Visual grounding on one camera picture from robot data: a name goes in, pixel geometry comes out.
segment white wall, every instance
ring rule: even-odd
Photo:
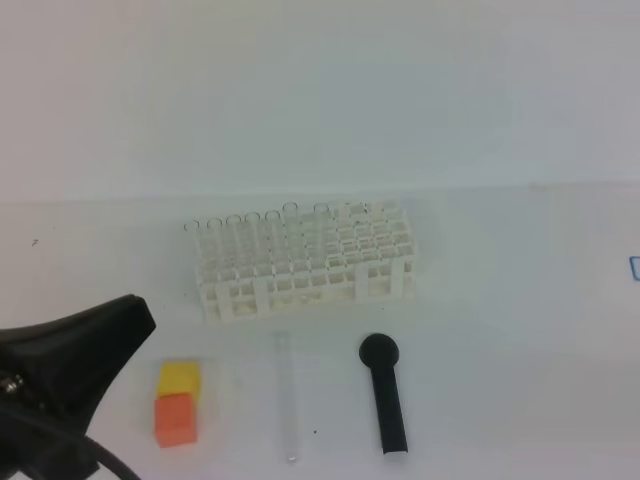
[[[633,0],[0,4],[0,201],[639,180]]]

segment test tube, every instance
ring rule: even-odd
[[[226,224],[229,235],[227,236],[228,252],[231,253],[237,264],[240,261],[241,254],[241,242],[240,232],[238,231],[238,224],[242,222],[240,215],[231,215],[227,217]]]
[[[280,218],[280,212],[277,210],[271,210],[267,212],[264,218],[267,221],[271,256],[275,261],[280,259],[283,255],[286,255],[284,252],[284,239],[282,238],[282,220]]]
[[[291,260],[305,260],[304,238],[298,216],[298,204],[295,202],[285,203],[282,207],[284,213],[284,225],[287,232],[287,243]]]
[[[214,259],[219,266],[222,264],[224,258],[224,251],[222,249],[222,220],[219,218],[212,218],[207,222],[207,230],[212,233],[214,243]]]
[[[316,225],[313,242],[313,256],[315,258],[324,259],[327,223],[329,221],[331,211],[329,210],[329,205],[326,203],[316,203],[313,207],[313,212]]]
[[[274,333],[274,340],[281,449],[284,461],[293,465],[300,459],[300,439],[298,436],[291,335],[288,332],[278,331]]]
[[[244,221],[249,227],[251,233],[251,245],[253,247],[253,258],[260,258],[262,255],[262,242],[260,232],[260,214],[258,212],[250,212],[244,216]]]

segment white table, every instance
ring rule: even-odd
[[[147,300],[159,328],[89,429],[145,479],[637,478],[640,282],[629,257],[640,255],[640,188],[396,196],[422,248],[415,300],[226,327],[202,323],[184,221],[321,198],[2,206],[1,325],[53,320],[125,293]],[[278,453],[277,328],[294,341],[301,460],[293,467]],[[401,351],[404,456],[379,448],[370,376],[357,355],[374,331]],[[170,356],[204,362],[201,439],[160,450],[153,387],[159,359]]]

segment foam cube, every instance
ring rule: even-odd
[[[196,406],[190,394],[159,397],[154,410],[154,434],[160,447],[176,447],[198,441]]]
[[[166,362],[158,380],[157,396],[188,393],[195,403],[200,399],[200,365],[198,362]]]

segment white surface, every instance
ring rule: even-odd
[[[632,0],[0,4],[0,201],[639,180]]]
[[[200,299],[212,323],[411,297],[415,288],[411,222],[393,200],[288,202],[282,213],[205,217],[184,228],[193,232]]]
[[[405,199],[427,260],[416,300],[204,327],[182,220],[287,200],[323,199],[0,207],[2,326],[128,292],[147,299],[160,328],[90,428],[142,478],[637,478],[640,283],[629,257],[640,252],[640,187],[416,194]],[[299,402],[294,467],[278,454],[270,334],[283,328]],[[357,356],[373,331],[401,351],[410,451],[396,461],[381,454]],[[190,355],[210,360],[202,441],[161,451],[150,434],[155,361]]]

